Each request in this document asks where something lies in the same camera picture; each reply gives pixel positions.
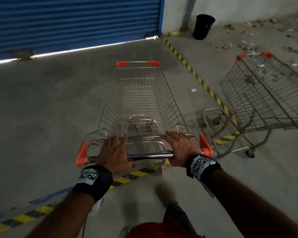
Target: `cart wheel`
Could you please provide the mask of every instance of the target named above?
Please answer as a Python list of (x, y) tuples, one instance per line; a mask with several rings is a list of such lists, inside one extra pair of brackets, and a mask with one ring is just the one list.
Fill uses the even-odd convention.
[(252, 159), (255, 158), (255, 153), (254, 153), (252, 150), (250, 150), (250, 149), (248, 149), (248, 150), (246, 151), (246, 155), (247, 155), (248, 157), (252, 158)]

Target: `person's left hand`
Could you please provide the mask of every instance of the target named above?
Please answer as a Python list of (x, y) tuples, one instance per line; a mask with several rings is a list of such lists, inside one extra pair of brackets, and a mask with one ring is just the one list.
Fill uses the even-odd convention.
[(127, 159), (126, 142), (127, 135), (123, 137), (120, 144), (117, 136), (105, 139), (102, 149), (98, 155), (97, 164), (108, 169), (112, 175), (121, 173), (132, 167), (133, 161)]

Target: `hand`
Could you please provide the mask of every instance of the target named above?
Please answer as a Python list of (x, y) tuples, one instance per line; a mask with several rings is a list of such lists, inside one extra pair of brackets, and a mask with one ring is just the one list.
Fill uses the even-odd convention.
[(123, 137), (120, 144), (117, 136), (105, 139), (102, 149), (98, 155), (97, 164), (108, 169), (112, 175), (121, 173), (132, 167), (132, 160), (127, 159), (126, 142), (127, 135)]
[(173, 157), (169, 158), (172, 166), (184, 167), (192, 155), (202, 154), (197, 144), (184, 133), (166, 131), (167, 135), (160, 135), (173, 149)]

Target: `black bucket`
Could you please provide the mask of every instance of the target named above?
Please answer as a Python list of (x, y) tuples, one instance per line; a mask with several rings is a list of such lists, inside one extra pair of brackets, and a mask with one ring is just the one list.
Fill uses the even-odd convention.
[(206, 38), (214, 22), (215, 18), (212, 16), (206, 14), (197, 15), (193, 37), (197, 40)]

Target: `blue rolling door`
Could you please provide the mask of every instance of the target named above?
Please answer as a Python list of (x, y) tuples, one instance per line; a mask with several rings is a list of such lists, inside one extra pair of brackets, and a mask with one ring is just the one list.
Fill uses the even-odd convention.
[(154, 36), (161, 7), (161, 0), (0, 0), (0, 60), (23, 49), (42, 54)]

